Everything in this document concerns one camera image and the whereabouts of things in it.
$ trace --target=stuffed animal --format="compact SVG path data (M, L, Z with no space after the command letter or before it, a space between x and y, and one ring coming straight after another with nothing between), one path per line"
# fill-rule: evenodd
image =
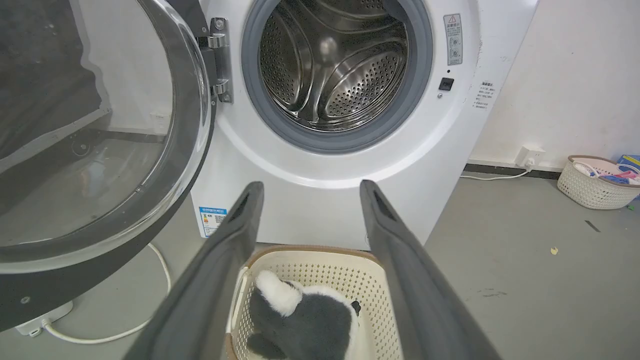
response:
M327 286L302 286L261 271L249 299L256 333L247 346L265 359L355 359L360 304Z

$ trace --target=white laundry basket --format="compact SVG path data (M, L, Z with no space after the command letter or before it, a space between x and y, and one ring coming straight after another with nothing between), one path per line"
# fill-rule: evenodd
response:
M387 278L378 260L366 252L310 246L274 246L253 255L240 271L225 340L230 360L258 360L246 346L253 333L249 298L254 277L271 270L283 280L326 285L362 307L355 359L402 360Z
M589 209L620 209L640 194L639 185L618 184L588 176L576 168L584 165L606 175L619 174L618 164L597 156L573 155L558 179L558 189Z

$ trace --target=blue box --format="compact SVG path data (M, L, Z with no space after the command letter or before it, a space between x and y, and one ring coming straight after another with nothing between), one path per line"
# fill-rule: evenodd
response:
M621 164L620 171L633 171L636 174L640 174L640 155L623 155L620 156L618 163Z

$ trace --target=washing machine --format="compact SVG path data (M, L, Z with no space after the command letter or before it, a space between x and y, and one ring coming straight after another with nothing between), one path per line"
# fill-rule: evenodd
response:
M369 249L375 181L426 241L536 0L0 4L0 331L264 185L257 241Z
M200 3L232 83L191 191L200 234L260 180L259 241L367 250L360 180L427 240L537 1Z

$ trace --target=power cord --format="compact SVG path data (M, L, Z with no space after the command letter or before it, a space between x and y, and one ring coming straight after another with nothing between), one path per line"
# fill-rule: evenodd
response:
M162 265L162 269L164 271L164 276L166 277L166 292L169 293L169 291L171 291L171 276L169 276L169 269L166 266L166 261L164 260L162 254L160 253L160 250L158 250L157 247L155 247L151 243L148 243L147 246L149 246L151 250L153 250L156 253L156 255L158 256L158 260L160 260L160 264ZM94 344L108 343L109 341L113 341L117 339L122 339L125 336L129 336L135 332L138 332L142 330L145 326L147 326L147 324L149 323L149 320L141 323L140 325L134 327L133 329L129 329L125 332L121 332L120 334L109 336L108 338L102 338L102 339L78 339L78 338L73 338L71 336L64 335L58 332L56 329L54 329L51 326L51 322L48 319L42 320L42 327L44 327L44 329L48 331L49 334L55 336L60 340L68 341L74 344L94 345Z
M535 163L534 163L533 159L528 159L527 160L527 170L525 172L523 172L522 174L518 174L518 175L514 175L514 176L499 176L499 177L476 177L476 176L460 175L460 177L463 178L463 179L473 179L473 180L483 180L483 181L515 179L516 177L524 176L524 175L527 175L528 173L532 172L533 171L533 166L535 166Z

